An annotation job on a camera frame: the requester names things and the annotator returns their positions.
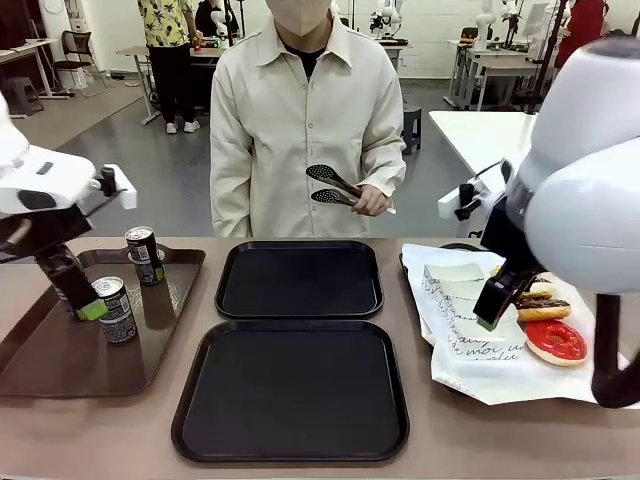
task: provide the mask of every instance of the white face mask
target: white face mask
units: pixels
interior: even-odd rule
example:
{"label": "white face mask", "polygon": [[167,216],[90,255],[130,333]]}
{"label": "white face mask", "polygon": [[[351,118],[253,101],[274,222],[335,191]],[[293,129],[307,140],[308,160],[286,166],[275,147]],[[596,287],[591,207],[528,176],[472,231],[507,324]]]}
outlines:
{"label": "white face mask", "polygon": [[266,0],[273,17],[291,33],[304,37],[326,17],[331,0]]}

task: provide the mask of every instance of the desk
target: desk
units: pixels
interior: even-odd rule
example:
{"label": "desk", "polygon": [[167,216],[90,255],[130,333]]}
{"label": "desk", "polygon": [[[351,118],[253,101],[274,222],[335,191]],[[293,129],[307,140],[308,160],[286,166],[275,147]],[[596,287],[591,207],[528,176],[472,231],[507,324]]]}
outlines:
{"label": "desk", "polygon": [[[193,48],[191,49],[191,57],[204,59],[204,63],[200,63],[203,66],[211,66],[213,65],[218,58],[222,56],[225,52],[223,48],[203,48],[199,52],[196,52]],[[148,116],[142,120],[142,125],[147,125],[154,121],[156,118],[160,116],[160,112],[155,111],[155,109],[151,106],[149,102],[149,92],[151,90],[151,86],[147,86],[147,80],[142,73],[142,65],[147,66],[149,68],[149,50],[147,47],[129,47],[124,50],[119,50],[116,52],[117,55],[124,55],[126,57],[133,57],[134,62],[136,63],[136,70],[138,71],[138,78],[140,79],[140,85],[142,86],[142,91],[144,92],[144,102],[147,106]]]}
{"label": "desk", "polygon": [[[486,90],[486,82],[489,76],[512,77],[513,82],[509,84],[509,88],[505,92],[505,99],[508,101],[513,92],[515,78],[529,76],[532,71],[535,74],[536,66],[526,62],[525,57],[527,54],[524,52],[514,52],[512,50],[475,51],[472,47],[461,45],[455,40],[449,40],[449,43],[456,46],[456,58],[453,72],[451,73],[449,94],[444,97],[444,100],[454,108],[462,110],[471,108],[476,79],[479,75],[482,76],[484,90]],[[491,59],[487,65],[493,68],[483,70],[480,62],[487,59]],[[498,66],[502,64],[508,65],[510,69],[500,69]],[[482,108],[482,100],[478,102],[478,111]]]}
{"label": "desk", "polygon": [[477,60],[477,64],[482,77],[478,112],[482,111],[482,102],[484,101],[484,94],[490,77],[509,77],[512,79],[509,83],[509,88],[505,92],[505,98],[509,101],[515,88],[515,79],[518,77],[534,77],[540,68],[540,65],[528,62],[524,56],[483,56]]}
{"label": "desk", "polygon": [[55,97],[53,95],[51,87],[49,86],[47,74],[42,66],[42,60],[40,59],[40,52],[38,50],[40,47],[44,47],[45,45],[56,43],[57,40],[53,38],[43,38],[33,40],[29,39],[29,41],[34,43],[27,43],[21,47],[12,48],[11,50],[0,50],[0,65],[12,62],[19,58],[28,57],[29,55],[34,55],[36,57],[36,62],[38,63],[38,71],[40,72],[40,78],[42,79],[42,85],[44,85],[45,91],[45,95],[40,96],[40,98],[46,98],[49,100],[65,100],[67,97]]}
{"label": "desk", "polygon": [[[429,112],[429,117],[460,160],[476,175],[521,148],[531,147],[536,117],[520,112]],[[521,159],[514,156],[517,170]],[[499,168],[481,177],[490,192],[504,190]]]}
{"label": "desk", "polygon": [[400,52],[402,52],[402,50],[404,50],[405,48],[408,48],[409,45],[381,45],[384,48],[385,52],[387,52],[387,55],[389,55],[389,60],[391,60],[393,68],[395,68],[397,72],[400,65]]}
{"label": "desk", "polygon": [[[404,240],[368,239],[385,293],[371,319],[395,345],[411,422],[397,457],[369,465],[195,465],[171,444],[171,421],[205,333],[223,322],[213,298],[227,253],[241,239],[159,239],[207,253],[166,356],[151,386],[128,398],[0,400],[0,476],[92,480],[196,478],[608,478],[640,473],[640,412],[568,400],[488,407],[431,380],[431,353],[420,336],[413,296],[398,255]],[[452,239],[407,240],[439,246]],[[71,242],[79,253],[122,248],[122,238]],[[47,287],[33,264],[3,265],[0,338]],[[625,302],[632,323],[637,296]],[[632,343],[638,337],[628,337]]]}

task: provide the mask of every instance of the black pants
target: black pants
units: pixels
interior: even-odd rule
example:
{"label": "black pants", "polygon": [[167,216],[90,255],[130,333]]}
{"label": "black pants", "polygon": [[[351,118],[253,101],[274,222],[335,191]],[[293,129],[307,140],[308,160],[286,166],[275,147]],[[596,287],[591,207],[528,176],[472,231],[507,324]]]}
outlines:
{"label": "black pants", "polygon": [[189,49],[188,44],[180,47],[149,47],[160,109],[167,123],[176,120],[176,101],[185,122],[195,119]]}

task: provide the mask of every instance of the brown tray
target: brown tray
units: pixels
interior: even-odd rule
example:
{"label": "brown tray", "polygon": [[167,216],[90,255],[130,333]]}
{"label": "brown tray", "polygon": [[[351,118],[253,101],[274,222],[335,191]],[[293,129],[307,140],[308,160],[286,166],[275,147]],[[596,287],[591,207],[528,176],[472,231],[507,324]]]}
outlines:
{"label": "brown tray", "polygon": [[124,280],[139,331],[131,343],[109,345],[99,322],[72,320],[50,287],[0,343],[0,396],[127,396],[148,387],[205,258],[201,250],[159,248],[167,280],[153,287],[140,287],[126,248],[78,257],[90,281]]}

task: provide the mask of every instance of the shirt collar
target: shirt collar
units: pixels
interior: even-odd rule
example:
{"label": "shirt collar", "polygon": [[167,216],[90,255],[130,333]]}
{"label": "shirt collar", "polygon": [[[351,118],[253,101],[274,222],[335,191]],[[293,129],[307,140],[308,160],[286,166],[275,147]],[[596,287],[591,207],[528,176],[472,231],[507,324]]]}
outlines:
{"label": "shirt collar", "polygon": [[[351,64],[351,55],[349,54],[349,32],[340,18],[331,10],[333,27],[331,28],[331,36],[327,43],[326,51],[340,58],[349,68],[353,68]],[[267,22],[262,28],[263,41],[260,44],[260,58],[258,66],[266,66],[274,62],[280,55],[286,54],[285,48],[278,31],[276,30],[273,15],[269,15]]]}

